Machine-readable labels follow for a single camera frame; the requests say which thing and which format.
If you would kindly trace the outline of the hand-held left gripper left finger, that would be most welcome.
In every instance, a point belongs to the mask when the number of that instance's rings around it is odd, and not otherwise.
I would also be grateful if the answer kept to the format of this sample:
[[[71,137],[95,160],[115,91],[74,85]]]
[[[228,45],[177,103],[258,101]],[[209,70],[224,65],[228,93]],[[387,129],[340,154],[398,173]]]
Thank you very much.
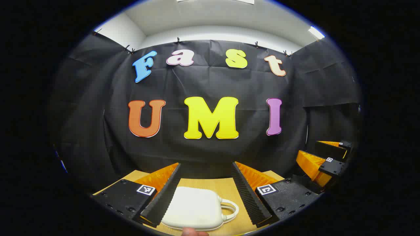
[[[122,178],[91,199],[131,224],[157,227],[180,181],[180,168],[174,163],[135,181]]]

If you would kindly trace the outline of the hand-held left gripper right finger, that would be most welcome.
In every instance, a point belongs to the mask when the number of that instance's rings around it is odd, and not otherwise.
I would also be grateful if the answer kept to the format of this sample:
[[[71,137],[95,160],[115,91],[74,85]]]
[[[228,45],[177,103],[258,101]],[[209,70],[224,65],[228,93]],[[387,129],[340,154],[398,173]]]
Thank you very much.
[[[252,186],[251,180],[267,181],[268,176],[238,162],[232,163],[232,177],[246,212],[256,226],[282,224],[321,197],[304,186],[300,176]]]

